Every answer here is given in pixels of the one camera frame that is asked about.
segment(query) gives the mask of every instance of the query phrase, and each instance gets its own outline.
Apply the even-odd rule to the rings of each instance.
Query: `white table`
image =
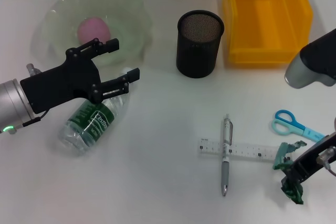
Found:
[[[28,77],[30,62],[41,70],[55,66],[39,38],[40,22],[55,1],[0,0],[0,82]],[[194,9],[220,13],[221,0],[144,2],[154,26],[141,80],[126,115],[91,153],[73,157],[57,140],[82,100],[50,110],[15,135],[0,135],[0,223],[334,223],[336,180],[326,170],[303,183],[305,204],[297,206],[280,189],[281,171],[232,161],[223,198],[219,159],[200,156],[197,137],[219,138],[220,122],[229,113],[237,143],[300,140],[270,130],[279,109],[332,133],[336,87],[314,83],[293,89],[283,79],[284,69],[224,69],[221,49],[210,76],[187,78],[175,66],[177,21]],[[316,39],[336,28],[336,8],[334,0],[310,2]],[[104,70],[102,75],[112,77]]]

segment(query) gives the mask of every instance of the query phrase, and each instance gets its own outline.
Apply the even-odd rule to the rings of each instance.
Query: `clear plastic bowl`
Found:
[[[120,44],[118,51],[94,58],[97,66],[139,57],[150,39],[152,22],[142,0],[59,0],[46,14],[43,35],[61,61],[68,48],[80,46],[77,29],[89,17],[103,19]]]

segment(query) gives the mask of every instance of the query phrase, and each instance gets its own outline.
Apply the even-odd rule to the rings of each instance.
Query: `clear plastic ruler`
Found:
[[[255,161],[274,162],[278,149],[278,146],[273,147],[237,143],[230,145],[225,151],[228,157],[240,157]],[[222,155],[223,145],[219,140],[201,138],[198,142],[198,151],[204,154]],[[287,154],[286,157],[292,159],[292,153]]]

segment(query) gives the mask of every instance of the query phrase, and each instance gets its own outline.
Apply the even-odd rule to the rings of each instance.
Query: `pen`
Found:
[[[227,149],[232,145],[232,133],[233,133],[233,124],[229,119],[229,115],[226,114],[224,119],[224,138],[223,138],[223,159],[222,159],[222,179],[221,179],[221,189],[222,195],[226,196],[227,187],[229,185],[229,167],[230,160],[226,155]]]

